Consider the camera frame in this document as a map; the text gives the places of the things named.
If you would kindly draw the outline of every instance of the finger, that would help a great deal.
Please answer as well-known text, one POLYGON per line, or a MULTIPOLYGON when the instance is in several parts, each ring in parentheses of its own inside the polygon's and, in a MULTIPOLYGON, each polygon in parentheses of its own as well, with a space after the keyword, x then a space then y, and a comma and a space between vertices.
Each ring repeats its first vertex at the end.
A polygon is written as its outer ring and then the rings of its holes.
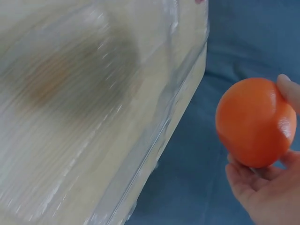
POLYGON ((227 156, 228 161, 234 165, 235 169, 238 171, 238 173, 241 175, 243 180, 250 185, 250 187, 258 191, 263 186, 265 186, 268 181, 259 177, 257 174, 255 174, 250 168, 240 164, 237 160, 235 160, 232 155, 227 156))
POLYGON ((286 168, 289 168, 295 162, 300 161, 300 153, 293 150, 288 150, 288 152, 285 153, 279 160, 286 168))
POLYGON ((283 171, 283 169, 276 167, 276 166, 268 166, 265 168, 255 169, 255 172, 260 177, 262 177, 266 180, 273 180, 273 179, 277 178, 281 174, 282 171, 283 171))
POLYGON ((250 199, 255 194, 255 191, 243 180, 233 164, 228 164, 225 170, 233 195, 248 210, 250 199))
POLYGON ((300 85, 292 82, 288 76, 280 74, 277 78, 277 86, 282 96, 300 113, 300 85))

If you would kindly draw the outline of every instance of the orange fruit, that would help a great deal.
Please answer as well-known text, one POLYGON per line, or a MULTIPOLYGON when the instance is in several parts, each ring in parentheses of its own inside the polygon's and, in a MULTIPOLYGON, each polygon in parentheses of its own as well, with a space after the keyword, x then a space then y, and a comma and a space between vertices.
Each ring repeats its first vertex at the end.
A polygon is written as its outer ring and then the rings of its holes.
POLYGON ((231 86, 216 111, 218 136, 243 165, 261 168, 276 162, 291 146, 296 112, 276 84, 248 78, 231 86))

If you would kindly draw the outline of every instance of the plastic container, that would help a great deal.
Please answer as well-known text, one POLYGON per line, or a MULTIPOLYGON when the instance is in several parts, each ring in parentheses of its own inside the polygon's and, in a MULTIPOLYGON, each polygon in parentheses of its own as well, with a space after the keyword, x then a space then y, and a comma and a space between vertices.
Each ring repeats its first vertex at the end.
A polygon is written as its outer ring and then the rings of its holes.
POLYGON ((204 73, 208 3, 60 2, 0 3, 0 221, 121 225, 204 73))

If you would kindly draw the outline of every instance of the blue fabric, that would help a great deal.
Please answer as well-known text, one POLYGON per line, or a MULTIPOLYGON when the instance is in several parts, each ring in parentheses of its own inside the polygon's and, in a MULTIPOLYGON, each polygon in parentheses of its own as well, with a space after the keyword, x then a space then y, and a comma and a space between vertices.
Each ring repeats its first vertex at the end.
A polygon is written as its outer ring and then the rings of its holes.
MULTIPOLYGON (((210 0, 207 69, 126 225, 252 225, 225 177, 215 109, 235 82, 300 83, 299 0, 210 0)), ((292 146, 300 149, 300 133, 292 146)))

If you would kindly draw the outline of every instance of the hand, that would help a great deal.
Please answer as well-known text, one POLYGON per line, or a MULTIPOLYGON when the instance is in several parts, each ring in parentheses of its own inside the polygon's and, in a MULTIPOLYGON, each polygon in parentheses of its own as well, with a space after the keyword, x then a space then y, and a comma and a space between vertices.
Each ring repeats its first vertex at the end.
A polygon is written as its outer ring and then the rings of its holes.
MULTIPOLYGON (((279 75, 277 86, 300 113, 300 86, 279 75)), ((231 155, 226 175, 232 192, 257 225, 300 224, 300 153, 288 151, 280 158, 286 169, 275 166, 251 170, 231 155)))

